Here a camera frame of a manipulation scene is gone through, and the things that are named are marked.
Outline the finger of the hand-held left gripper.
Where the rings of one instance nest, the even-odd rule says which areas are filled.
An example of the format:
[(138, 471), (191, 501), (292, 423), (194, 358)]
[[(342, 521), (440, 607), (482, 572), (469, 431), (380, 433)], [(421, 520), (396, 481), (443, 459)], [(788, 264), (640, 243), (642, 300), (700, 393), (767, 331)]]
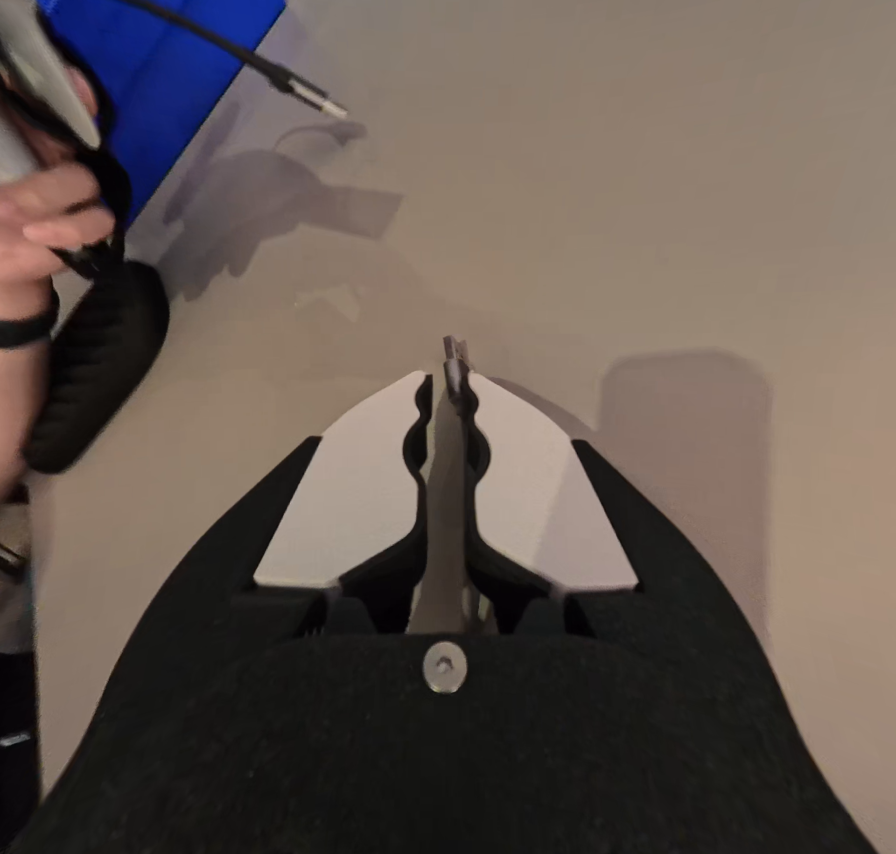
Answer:
[(98, 150), (100, 132), (43, 26), (36, 0), (1, 0), (1, 44), (2, 57), (24, 94), (48, 107), (77, 141)]

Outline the blue plastic bin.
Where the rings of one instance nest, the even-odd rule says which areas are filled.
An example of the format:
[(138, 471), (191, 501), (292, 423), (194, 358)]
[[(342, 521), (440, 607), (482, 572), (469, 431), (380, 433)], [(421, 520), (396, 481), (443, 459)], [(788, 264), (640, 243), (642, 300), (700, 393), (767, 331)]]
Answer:
[[(192, 33), (116, 0), (37, 0), (98, 77), (111, 104), (106, 143), (132, 185), (131, 223), (241, 70)], [(285, 0), (150, 0), (254, 50)]]

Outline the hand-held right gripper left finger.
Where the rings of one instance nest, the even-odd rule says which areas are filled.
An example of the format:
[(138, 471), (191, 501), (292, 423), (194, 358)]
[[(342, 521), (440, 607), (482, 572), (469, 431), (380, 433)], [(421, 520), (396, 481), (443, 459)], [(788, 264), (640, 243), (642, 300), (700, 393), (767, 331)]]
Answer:
[(330, 590), (409, 538), (427, 515), (422, 470), (431, 416), (432, 376), (414, 371), (326, 428), (253, 582)]

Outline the person's left hand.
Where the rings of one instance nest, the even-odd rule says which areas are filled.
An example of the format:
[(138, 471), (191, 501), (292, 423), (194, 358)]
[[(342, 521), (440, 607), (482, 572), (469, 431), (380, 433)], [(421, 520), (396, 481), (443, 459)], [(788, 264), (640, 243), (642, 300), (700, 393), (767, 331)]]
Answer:
[(81, 165), (66, 162), (3, 184), (2, 315), (20, 319), (43, 311), (52, 277), (66, 271), (56, 251), (79, 251), (113, 229), (98, 183)]

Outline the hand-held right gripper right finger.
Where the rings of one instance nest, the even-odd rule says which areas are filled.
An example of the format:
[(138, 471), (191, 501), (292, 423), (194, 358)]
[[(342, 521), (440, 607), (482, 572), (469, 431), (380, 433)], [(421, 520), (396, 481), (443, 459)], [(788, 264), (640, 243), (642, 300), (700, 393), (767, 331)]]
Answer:
[(638, 578), (572, 438), (503, 386), (467, 376), (487, 466), (473, 491), (478, 537), (562, 593), (633, 591)]

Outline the black wrist rest pad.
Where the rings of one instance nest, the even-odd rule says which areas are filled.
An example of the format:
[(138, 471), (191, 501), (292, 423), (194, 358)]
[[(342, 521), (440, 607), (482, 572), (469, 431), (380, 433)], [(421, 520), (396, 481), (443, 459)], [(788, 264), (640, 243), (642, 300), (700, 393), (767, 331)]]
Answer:
[(49, 392), (23, 459), (59, 475), (96, 442), (150, 372), (170, 321), (155, 267), (125, 261), (93, 282), (52, 340)]

